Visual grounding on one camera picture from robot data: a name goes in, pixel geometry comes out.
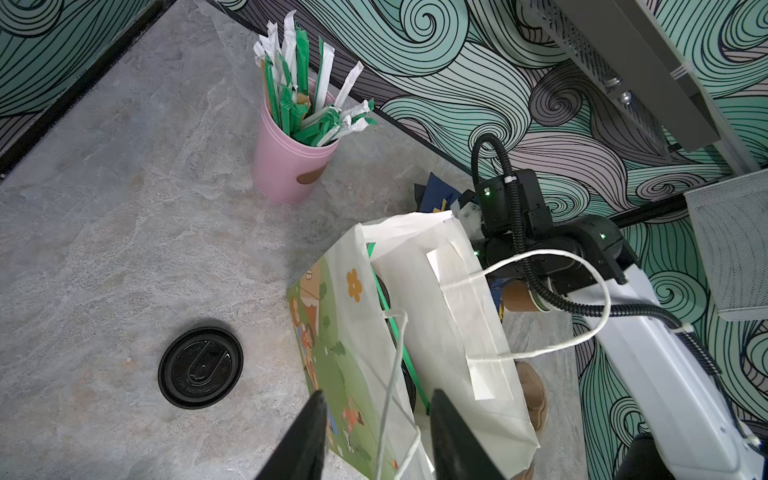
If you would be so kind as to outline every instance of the perforated metal panel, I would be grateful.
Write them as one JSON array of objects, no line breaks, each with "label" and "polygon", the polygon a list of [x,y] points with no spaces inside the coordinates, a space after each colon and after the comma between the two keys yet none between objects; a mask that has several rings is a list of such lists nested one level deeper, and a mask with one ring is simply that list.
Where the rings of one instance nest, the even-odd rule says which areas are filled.
[{"label": "perforated metal panel", "polygon": [[[562,10],[551,0],[525,0],[523,5],[540,19],[539,26],[568,53],[592,83],[607,94],[605,82],[615,78],[616,73]],[[669,157],[667,139],[661,129],[661,123],[640,99],[635,97],[628,104],[623,104],[611,96],[608,97],[616,108],[640,129],[661,156]]]},{"label": "perforated metal panel", "polygon": [[686,192],[685,200],[720,316],[768,319],[768,170]]}]

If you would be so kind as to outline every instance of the wallpaper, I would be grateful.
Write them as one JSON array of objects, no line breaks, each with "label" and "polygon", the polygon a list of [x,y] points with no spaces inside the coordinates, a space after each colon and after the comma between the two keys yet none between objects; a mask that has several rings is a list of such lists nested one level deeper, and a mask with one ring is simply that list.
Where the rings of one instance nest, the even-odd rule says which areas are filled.
[{"label": "wallpaper", "polygon": [[0,0],[0,155],[154,0]]},{"label": "wallpaper", "polygon": [[[219,0],[255,31],[291,9],[312,42],[336,47],[338,86],[358,61],[353,96],[468,171],[494,132],[516,168],[538,172],[555,220],[610,215],[730,174],[712,148],[661,157],[515,0]],[[756,160],[768,164],[768,2],[644,0]],[[670,143],[674,139],[667,135]],[[490,149],[482,174],[495,175]],[[739,414],[768,434],[768,323],[728,323],[714,309],[686,212],[625,229],[665,307],[696,326],[723,367]],[[574,332],[586,327],[574,319]],[[599,344],[578,348],[588,471],[613,478],[647,431]]]}]

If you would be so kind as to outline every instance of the black cable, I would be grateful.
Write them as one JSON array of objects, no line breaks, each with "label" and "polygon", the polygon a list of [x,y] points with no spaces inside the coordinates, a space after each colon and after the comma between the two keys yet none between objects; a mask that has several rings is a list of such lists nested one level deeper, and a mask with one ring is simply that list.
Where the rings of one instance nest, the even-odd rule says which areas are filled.
[{"label": "black cable", "polygon": [[[512,215],[512,251],[514,254],[526,251],[525,233],[523,231],[522,213],[520,211],[520,199],[518,197],[518,185],[514,180],[515,172],[509,163],[507,151],[504,144],[492,133],[480,135],[475,145],[472,147],[472,158],[470,166],[472,167],[472,182],[475,189],[480,183],[480,174],[478,172],[478,156],[482,144],[489,143],[495,150],[499,163],[502,165],[505,178],[511,177],[512,180],[504,183],[505,198],[507,200],[508,211]],[[585,305],[568,301],[547,288],[538,278],[529,259],[523,259],[519,262],[523,267],[525,278],[528,285],[532,287],[544,300],[553,307],[564,310],[565,312],[575,313],[583,316],[599,317],[602,314],[602,305]],[[680,320],[668,310],[649,303],[629,303],[624,305],[611,305],[611,316],[652,316],[661,320],[668,329],[678,329],[682,326]],[[701,346],[697,338],[689,332],[675,333],[677,338],[693,354],[696,361],[701,365],[704,371],[712,376],[720,374],[720,367],[717,366],[710,353]]]}]

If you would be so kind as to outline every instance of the wall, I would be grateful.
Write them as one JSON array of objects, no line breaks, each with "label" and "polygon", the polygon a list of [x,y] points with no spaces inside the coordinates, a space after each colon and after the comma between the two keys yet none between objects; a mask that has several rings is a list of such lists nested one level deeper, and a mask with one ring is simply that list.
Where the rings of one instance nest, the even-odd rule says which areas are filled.
[{"label": "wall", "polygon": [[152,3],[0,1],[0,157]]},{"label": "wall", "polygon": [[[482,0],[227,0],[256,31],[290,9],[336,47],[341,85],[359,59],[358,99],[468,171],[470,147],[495,132],[517,168],[538,172],[556,220],[613,214],[730,173],[712,148],[655,154],[520,5]],[[768,4],[765,0],[647,0],[695,66],[755,158],[768,164]],[[484,151],[485,175],[493,171]],[[695,325],[723,367],[742,417],[768,433],[768,323],[727,323],[714,312],[694,234],[683,212],[624,231],[663,305]],[[574,331],[584,324],[574,319]],[[588,467],[613,478],[632,437],[647,429],[599,345],[578,349]]]}]

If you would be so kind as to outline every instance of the orange flower print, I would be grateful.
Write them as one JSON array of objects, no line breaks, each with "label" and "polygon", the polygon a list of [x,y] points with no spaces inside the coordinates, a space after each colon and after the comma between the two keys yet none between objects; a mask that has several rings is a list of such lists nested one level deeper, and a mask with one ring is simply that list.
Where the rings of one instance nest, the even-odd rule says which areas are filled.
[{"label": "orange flower print", "polygon": [[349,296],[357,303],[360,303],[360,293],[362,293],[362,283],[357,279],[357,270],[352,269],[346,274],[346,282],[349,284]]}]

